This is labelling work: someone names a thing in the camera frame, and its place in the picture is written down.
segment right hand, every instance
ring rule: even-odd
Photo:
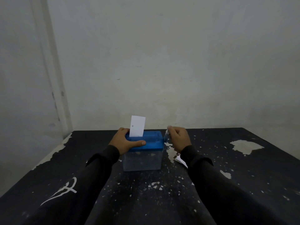
[[[185,128],[168,126],[168,131],[171,135],[172,143],[175,150],[179,153],[186,147],[191,145],[190,137]]]

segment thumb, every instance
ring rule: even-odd
[[[146,145],[146,142],[144,140],[139,140],[139,141],[130,141],[130,148],[134,147],[142,147]]]
[[[169,125],[169,126],[168,126],[168,131],[169,131],[171,137],[176,137],[176,136],[178,136],[178,133],[177,133],[176,130],[173,128],[173,126]]]

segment white wall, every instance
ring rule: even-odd
[[[0,196],[62,141],[29,0],[0,0]]]
[[[48,3],[75,130],[140,115],[154,129],[245,127],[297,154],[300,0]]]

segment blue lid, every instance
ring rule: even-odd
[[[125,135],[129,141],[146,141],[146,145],[142,147],[133,147],[129,151],[162,151],[163,136],[160,131],[144,131],[143,136],[129,137],[129,133]]]

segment hand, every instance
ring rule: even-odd
[[[172,143],[177,152],[181,152],[186,146],[191,145],[190,137],[185,128],[168,126],[168,131],[171,135]]]
[[[129,130],[130,129],[119,128],[119,130],[113,136],[112,140],[109,143],[110,145],[115,146],[119,150],[120,155],[123,155],[126,152],[128,152],[130,148],[141,147],[146,145],[146,142],[144,140],[139,140],[139,141],[126,140],[125,135],[126,133],[129,132]]]

